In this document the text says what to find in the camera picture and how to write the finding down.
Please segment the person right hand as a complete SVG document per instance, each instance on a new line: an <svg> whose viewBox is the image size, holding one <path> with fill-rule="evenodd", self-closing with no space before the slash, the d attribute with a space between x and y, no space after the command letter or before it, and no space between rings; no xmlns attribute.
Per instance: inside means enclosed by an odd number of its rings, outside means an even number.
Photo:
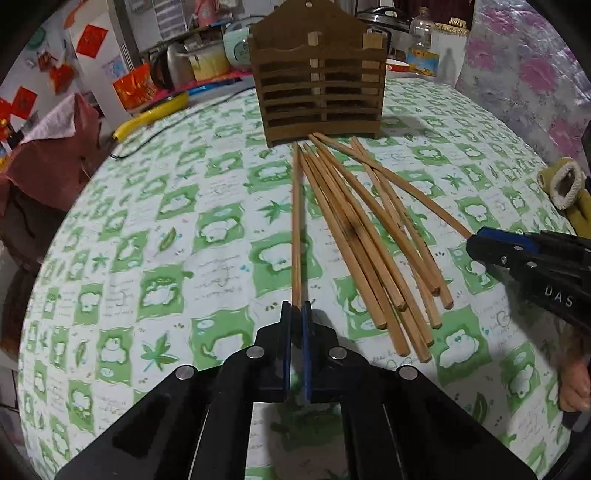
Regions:
<svg viewBox="0 0 591 480"><path fill-rule="evenodd" d="M590 410L590 376L585 361L585 338L576 331L564 337L560 359L559 404L564 412Z"/></svg>

